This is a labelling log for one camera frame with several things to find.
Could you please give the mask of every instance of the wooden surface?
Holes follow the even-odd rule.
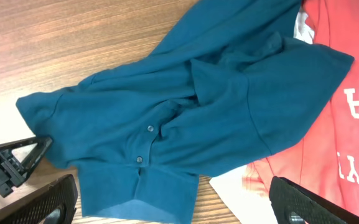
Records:
[[[18,97],[76,85],[106,68],[145,57],[196,0],[0,0],[0,143],[32,136]],[[8,205],[72,170],[42,161]],[[145,223],[81,216],[74,223]],[[238,223],[202,177],[195,223]]]

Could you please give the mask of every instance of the teal shirt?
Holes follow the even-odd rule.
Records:
[[[199,175],[295,145],[351,56],[292,38],[300,0],[203,0],[146,58],[18,99],[83,215],[190,223]]]

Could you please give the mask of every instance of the shirt button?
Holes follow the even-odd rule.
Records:
[[[147,127],[147,130],[150,131],[150,132],[152,132],[152,131],[154,131],[154,127],[151,126],[151,125],[149,125],[149,126]]]
[[[141,156],[138,156],[138,157],[136,158],[136,162],[137,162],[137,163],[142,163],[142,162],[143,162],[143,158],[142,158]]]

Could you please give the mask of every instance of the clothing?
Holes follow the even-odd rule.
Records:
[[[353,62],[292,38],[300,3],[200,1],[145,59],[18,99],[83,215],[190,223],[198,175],[296,144]]]
[[[304,9],[314,43],[355,63],[299,144],[247,167],[247,186],[266,194],[272,176],[287,177],[359,216],[359,1],[306,0]]]

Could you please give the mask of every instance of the red cloth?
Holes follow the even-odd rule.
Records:
[[[287,177],[359,216],[359,0],[306,0],[303,7],[314,43],[355,62],[305,138],[250,164],[244,188],[267,195],[272,176]]]

